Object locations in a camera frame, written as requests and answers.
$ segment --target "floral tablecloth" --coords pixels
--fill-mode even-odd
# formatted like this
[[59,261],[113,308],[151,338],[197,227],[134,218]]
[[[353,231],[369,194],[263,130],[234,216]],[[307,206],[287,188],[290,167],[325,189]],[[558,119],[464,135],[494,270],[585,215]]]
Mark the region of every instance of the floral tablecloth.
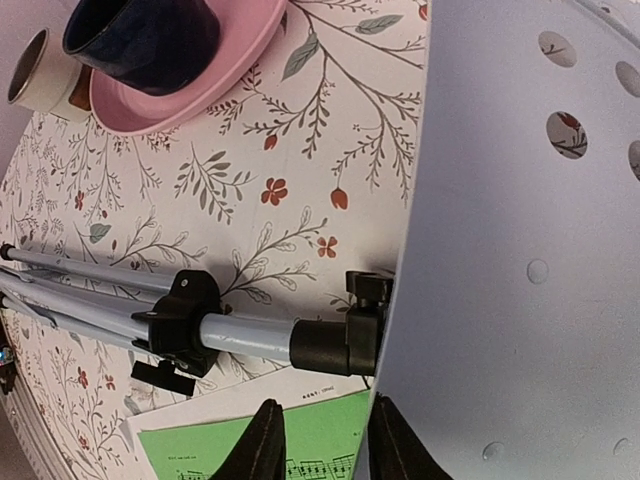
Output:
[[[427,17],[421,0],[291,0],[260,61],[179,128],[119,138],[36,114],[1,183],[0,238],[117,268],[207,269],[227,312],[340,319],[345,270],[395,268]],[[133,353],[3,315],[76,477],[142,478],[119,424],[185,398],[130,380]],[[224,354],[197,395],[282,367]]]

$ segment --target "pink plate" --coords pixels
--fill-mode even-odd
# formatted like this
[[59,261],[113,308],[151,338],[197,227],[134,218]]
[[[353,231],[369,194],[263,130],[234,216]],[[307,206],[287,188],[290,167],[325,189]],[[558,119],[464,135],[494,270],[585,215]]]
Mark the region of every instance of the pink plate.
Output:
[[275,34],[287,0],[207,0],[220,20],[218,53],[193,83],[152,97],[101,72],[91,78],[93,113],[107,131],[144,135],[174,127],[224,95],[251,68]]

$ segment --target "green paper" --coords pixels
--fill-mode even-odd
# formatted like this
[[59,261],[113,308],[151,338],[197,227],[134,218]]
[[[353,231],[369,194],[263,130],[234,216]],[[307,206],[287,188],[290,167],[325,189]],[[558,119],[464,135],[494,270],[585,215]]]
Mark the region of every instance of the green paper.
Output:
[[[285,410],[287,479],[351,479],[368,410],[368,391]],[[159,480],[208,480],[251,418],[141,432],[139,437]]]

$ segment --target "orange flower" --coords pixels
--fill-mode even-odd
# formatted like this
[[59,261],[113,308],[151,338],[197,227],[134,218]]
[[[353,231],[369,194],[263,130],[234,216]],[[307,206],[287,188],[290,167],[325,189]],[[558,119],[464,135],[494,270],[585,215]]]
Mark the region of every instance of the orange flower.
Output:
[[104,379],[107,382],[107,390],[116,389],[116,384],[113,382],[113,377],[111,375],[105,375]]
[[265,150],[273,150],[276,148],[278,144],[278,136],[277,135],[269,135],[264,141],[264,149]]
[[267,189],[262,192],[262,203],[271,202],[274,207],[280,205],[280,200],[289,194],[289,191],[285,188],[286,185],[287,182],[284,178],[279,178],[278,180],[270,178],[267,180]]
[[335,247],[338,244],[338,240],[336,240],[336,237],[329,237],[329,241],[327,242],[324,237],[320,237],[318,239],[318,245],[320,245],[320,248],[318,249],[318,255],[320,255],[320,257],[324,257],[325,255],[329,258],[336,258],[336,252],[333,249],[333,247]]
[[426,21],[429,16],[429,6],[420,5],[420,7],[418,8],[418,15],[420,15],[421,19]]
[[349,207],[349,196],[340,187],[331,192],[331,203],[334,208],[346,210]]
[[560,120],[562,120],[562,123],[564,123],[569,128],[573,128],[574,130],[579,130],[580,127],[582,126],[580,125],[580,122],[578,121],[578,119],[573,115],[570,115],[568,113],[558,113],[558,116],[560,117]]
[[89,379],[87,378],[87,372],[78,367],[78,383],[82,385],[82,388],[86,390],[89,386]]
[[82,447],[83,450],[89,450],[89,441],[85,437],[80,435],[78,437],[78,441],[80,442],[80,446]]
[[76,195],[76,208],[78,210],[82,210],[82,202],[84,201],[84,193],[78,190],[78,195]]

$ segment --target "mug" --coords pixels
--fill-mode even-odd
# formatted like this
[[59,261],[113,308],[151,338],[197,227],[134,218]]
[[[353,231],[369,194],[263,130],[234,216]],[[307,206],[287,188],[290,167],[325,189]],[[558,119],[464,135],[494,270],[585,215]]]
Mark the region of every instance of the mug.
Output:
[[220,23],[205,0],[81,0],[64,51],[148,95],[177,92],[218,49]]
[[18,61],[7,100],[72,122],[91,115],[91,69],[65,55],[61,39],[48,29],[31,39]]

